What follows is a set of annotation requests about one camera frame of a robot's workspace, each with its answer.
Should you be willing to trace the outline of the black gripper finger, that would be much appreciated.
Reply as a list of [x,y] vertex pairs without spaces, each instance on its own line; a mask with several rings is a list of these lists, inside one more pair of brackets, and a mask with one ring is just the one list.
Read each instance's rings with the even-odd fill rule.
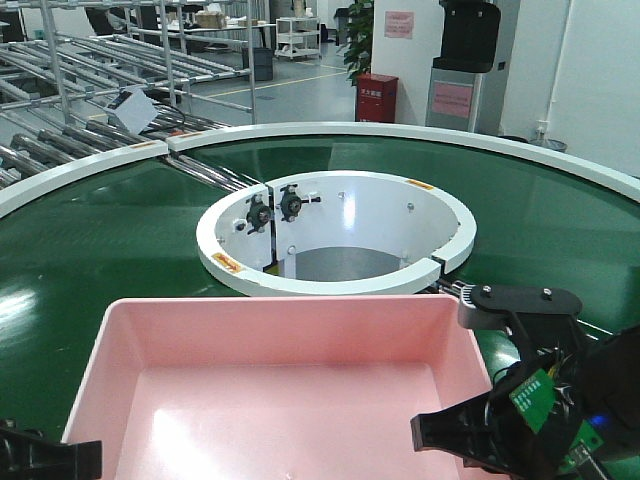
[[62,443],[41,430],[22,430],[14,419],[1,420],[2,479],[101,479],[101,441]]

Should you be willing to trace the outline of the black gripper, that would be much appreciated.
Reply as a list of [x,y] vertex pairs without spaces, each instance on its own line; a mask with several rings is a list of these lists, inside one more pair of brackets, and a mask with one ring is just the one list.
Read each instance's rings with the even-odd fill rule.
[[499,330],[519,359],[491,393],[410,420],[416,452],[440,450],[512,479],[608,479],[639,453],[639,330],[594,341],[581,300],[550,287],[467,285],[458,323]]

